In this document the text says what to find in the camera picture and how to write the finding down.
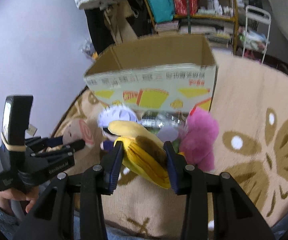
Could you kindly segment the person's left hand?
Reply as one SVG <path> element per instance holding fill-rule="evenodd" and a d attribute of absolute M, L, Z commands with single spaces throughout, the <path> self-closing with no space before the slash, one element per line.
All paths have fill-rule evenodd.
<path fill-rule="evenodd" d="M 25 206 L 25 211 L 26 213 L 29 213 L 32 207 L 36 204 L 38 197 L 38 187 L 31 188 L 26 194 L 17 189 L 10 188 L 5 191 L 0 191 L 0 208 L 8 215 L 14 215 L 10 204 L 12 200 L 18 202 L 28 202 Z"/>

